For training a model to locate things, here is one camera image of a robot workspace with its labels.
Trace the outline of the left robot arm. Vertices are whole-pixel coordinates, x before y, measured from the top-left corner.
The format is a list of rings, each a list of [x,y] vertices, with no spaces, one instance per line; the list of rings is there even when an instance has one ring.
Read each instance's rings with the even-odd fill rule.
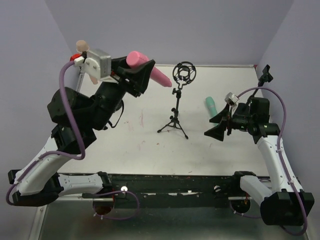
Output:
[[[99,197],[112,194],[112,182],[106,172],[65,175],[59,169],[70,160],[83,160],[86,148],[95,140],[95,131],[114,128],[112,115],[125,109],[123,97],[142,95],[155,66],[149,60],[130,67],[125,57],[110,62],[111,82],[103,82],[92,96],[86,96],[64,84],[66,63],[59,74],[59,89],[47,109],[55,127],[38,155],[23,169],[8,172],[10,188],[6,202],[11,206],[41,207],[59,197],[83,194]]]

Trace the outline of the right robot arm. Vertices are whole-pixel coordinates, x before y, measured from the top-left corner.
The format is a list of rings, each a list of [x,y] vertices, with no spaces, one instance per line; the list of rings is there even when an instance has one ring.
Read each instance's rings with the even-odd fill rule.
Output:
[[[264,159],[271,187],[265,186],[257,176],[244,175],[239,187],[259,205],[263,222],[270,226],[302,226],[315,200],[305,192],[295,177],[286,153],[280,128],[270,122],[270,102],[253,97],[249,105],[240,103],[234,113],[230,106],[210,119],[216,126],[204,132],[207,137],[223,141],[232,130],[249,133]]]

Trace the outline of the peach microphone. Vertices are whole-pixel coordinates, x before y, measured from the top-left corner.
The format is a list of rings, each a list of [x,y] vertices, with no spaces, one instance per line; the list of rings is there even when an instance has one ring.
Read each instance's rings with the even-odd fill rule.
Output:
[[[78,53],[87,52],[90,49],[88,43],[84,40],[78,40],[75,45]],[[94,85],[98,84],[98,80],[95,77],[89,75],[89,78]]]

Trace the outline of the black tripod shock-mount stand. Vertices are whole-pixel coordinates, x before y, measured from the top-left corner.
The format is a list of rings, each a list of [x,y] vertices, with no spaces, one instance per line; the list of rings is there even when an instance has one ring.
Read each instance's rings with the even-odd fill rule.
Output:
[[[182,97],[182,89],[184,86],[191,84],[197,75],[197,69],[195,65],[189,61],[182,61],[178,63],[172,70],[172,77],[174,82],[177,84],[177,88],[172,90],[172,95],[176,97],[176,104],[175,107],[171,109],[173,115],[169,117],[170,122],[167,123],[165,126],[160,128],[157,133],[161,133],[165,128],[173,128],[177,130],[181,130],[184,134],[184,137],[188,140],[189,137],[183,130],[180,121],[179,121],[179,105],[180,99]]]

